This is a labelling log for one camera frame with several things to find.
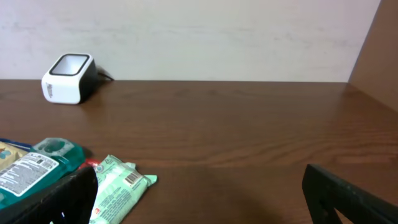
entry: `bottle label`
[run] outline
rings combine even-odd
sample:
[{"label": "bottle label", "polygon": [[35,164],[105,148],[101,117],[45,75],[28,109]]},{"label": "bottle label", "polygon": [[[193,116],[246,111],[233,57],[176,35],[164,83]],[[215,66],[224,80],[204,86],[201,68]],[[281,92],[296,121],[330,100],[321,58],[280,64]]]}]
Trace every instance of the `bottle label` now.
[{"label": "bottle label", "polygon": [[20,197],[57,166],[50,157],[30,152],[0,171],[0,189]]}]

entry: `brown tabletop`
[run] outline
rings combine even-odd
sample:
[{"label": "brown tabletop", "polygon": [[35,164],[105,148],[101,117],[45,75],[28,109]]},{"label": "brown tabletop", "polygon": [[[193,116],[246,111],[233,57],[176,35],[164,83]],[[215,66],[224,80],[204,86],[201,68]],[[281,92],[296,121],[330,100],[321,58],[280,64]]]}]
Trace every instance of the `brown tabletop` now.
[{"label": "brown tabletop", "polygon": [[125,223],[311,223],[305,165],[398,204],[398,115],[345,83],[126,82],[55,105],[0,81],[0,138],[62,137],[159,181]]}]

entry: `green plastic bottle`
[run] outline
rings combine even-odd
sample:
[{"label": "green plastic bottle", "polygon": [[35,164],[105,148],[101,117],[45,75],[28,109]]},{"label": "green plastic bottle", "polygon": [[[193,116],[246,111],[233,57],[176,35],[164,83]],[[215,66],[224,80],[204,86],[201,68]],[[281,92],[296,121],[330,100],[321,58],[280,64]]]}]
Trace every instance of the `green plastic bottle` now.
[{"label": "green plastic bottle", "polygon": [[79,145],[62,138],[44,139],[0,170],[0,210],[48,187],[84,161]]}]

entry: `yellow packet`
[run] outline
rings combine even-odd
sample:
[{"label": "yellow packet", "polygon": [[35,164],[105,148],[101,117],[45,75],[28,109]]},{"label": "yellow packet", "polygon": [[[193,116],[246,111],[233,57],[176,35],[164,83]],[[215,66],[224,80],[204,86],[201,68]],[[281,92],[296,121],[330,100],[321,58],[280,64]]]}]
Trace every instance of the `yellow packet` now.
[{"label": "yellow packet", "polygon": [[0,170],[11,165],[26,154],[27,152],[22,149],[0,142]]}]

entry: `white wall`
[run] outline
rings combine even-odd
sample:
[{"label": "white wall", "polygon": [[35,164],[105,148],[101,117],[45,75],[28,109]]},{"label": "white wall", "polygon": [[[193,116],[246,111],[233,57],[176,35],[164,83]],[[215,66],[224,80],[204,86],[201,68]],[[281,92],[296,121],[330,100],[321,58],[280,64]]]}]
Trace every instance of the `white wall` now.
[{"label": "white wall", "polygon": [[0,78],[64,53],[120,80],[346,82],[379,0],[0,0]]}]

